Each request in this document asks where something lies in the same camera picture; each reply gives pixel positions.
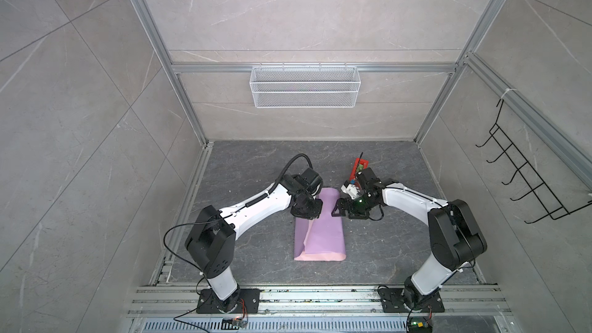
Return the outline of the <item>pink wrapping paper sheet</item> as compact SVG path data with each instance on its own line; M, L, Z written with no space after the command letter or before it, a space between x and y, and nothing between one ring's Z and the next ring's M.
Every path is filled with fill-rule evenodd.
M323 188L319 194L322 212L314 220L295 219L294 260L343 261L346 259L345 237L341 217L333 217L340 193L334 188Z

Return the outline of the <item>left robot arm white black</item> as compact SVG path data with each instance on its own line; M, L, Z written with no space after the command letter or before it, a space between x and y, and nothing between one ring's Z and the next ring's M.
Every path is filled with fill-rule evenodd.
M216 299L233 305L239 284L231 271L236 241L254 225L280 211L293 217L314 220L322 211L317 198L323 186L321 176L311 168L302 174L283 174L262 192L220 210L207 206L191 228L185 248L203 273Z

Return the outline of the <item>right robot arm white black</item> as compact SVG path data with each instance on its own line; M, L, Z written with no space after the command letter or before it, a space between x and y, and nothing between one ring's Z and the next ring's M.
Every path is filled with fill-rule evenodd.
M463 200L450 202L421 194L393 179L381 180L372 168L356 174L342 186L345 197L337 200L333 217L369 220L373 208L401 210L428 226L431 254L424 264L405 280L402 300L410 310L428 306L456 272L469 267L487 250L487 242L469 205Z

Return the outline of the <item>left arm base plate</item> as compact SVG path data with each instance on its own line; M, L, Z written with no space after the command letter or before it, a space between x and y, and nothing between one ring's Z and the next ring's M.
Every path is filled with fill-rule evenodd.
M256 314L260 304L261 290L237 289L229 298L220 300L211 288L200 292L197 314L234 313Z

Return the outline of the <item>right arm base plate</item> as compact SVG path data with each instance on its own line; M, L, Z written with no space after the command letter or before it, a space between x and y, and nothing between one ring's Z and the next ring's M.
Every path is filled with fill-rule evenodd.
M429 295L412 292L408 288L388 288L381 285L377 288L382 311L385 313L443 313L445 311L439 291Z

